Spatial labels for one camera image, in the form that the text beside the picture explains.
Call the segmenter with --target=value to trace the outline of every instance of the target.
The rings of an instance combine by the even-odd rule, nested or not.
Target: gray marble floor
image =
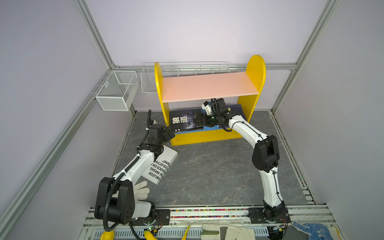
[[[135,156],[135,147],[145,135],[146,116],[147,113],[137,113],[118,171]],[[152,113],[151,118],[164,124],[162,113]],[[268,112],[254,112],[250,123],[260,131],[278,137]],[[253,149],[245,139],[166,145],[176,150],[178,156],[158,185],[148,181],[148,200],[157,206],[263,204],[262,180],[251,161]],[[279,150],[278,179],[285,203],[307,204],[280,140]]]

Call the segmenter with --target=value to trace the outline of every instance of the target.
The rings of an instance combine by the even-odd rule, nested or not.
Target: dark blue book
[[[169,126],[174,132],[186,132],[204,129],[201,123],[201,108],[176,110],[169,112]]]

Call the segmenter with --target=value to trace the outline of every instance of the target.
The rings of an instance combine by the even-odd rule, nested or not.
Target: yellow handle
[[[115,237],[114,231],[103,232],[103,234],[100,236],[100,240],[113,240],[114,237]]]
[[[149,231],[144,231],[144,237],[146,240],[157,240]]]
[[[188,233],[188,230],[189,230],[189,227],[190,227],[191,225],[189,225],[188,227],[187,227],[187,229],[185,230],[185,233],[184,233],[184,237],[181,239],[181,240],[186,240],[187,239],[187,233]]]

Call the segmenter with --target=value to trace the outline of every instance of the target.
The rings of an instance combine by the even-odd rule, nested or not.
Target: white wire basket
[[[157,94],[155,63],[142,63],[141,91],[146,95]],[[229,73],[229,62],[176,62],[160,63],[163,77]]]
[[[139,88],[135,71],[113,70],[96,94],[96,99],[106,111],[129,111]]]

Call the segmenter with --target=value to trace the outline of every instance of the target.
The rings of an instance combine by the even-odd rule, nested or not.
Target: yellow shelf side panel
[[[249,59],[245,72],[255,85],[257,91],[259,91],[257,95],[240,96],[237,101],[237,104],[241,105],[249,122],[265,83],[266,70],[264,59],[260,55],[253,55],[251,59]]]
[[[155,80],[156,80],[157,95],[159,96],[159,101],[161,105],[161,111],[163,112],[166,126],[169,127],[169,106],[168,106],[168,103],[163,103],[163,99],[161,95],[161,92],[163,90],[163,73],[161,71],[159,62],[155,62]]]

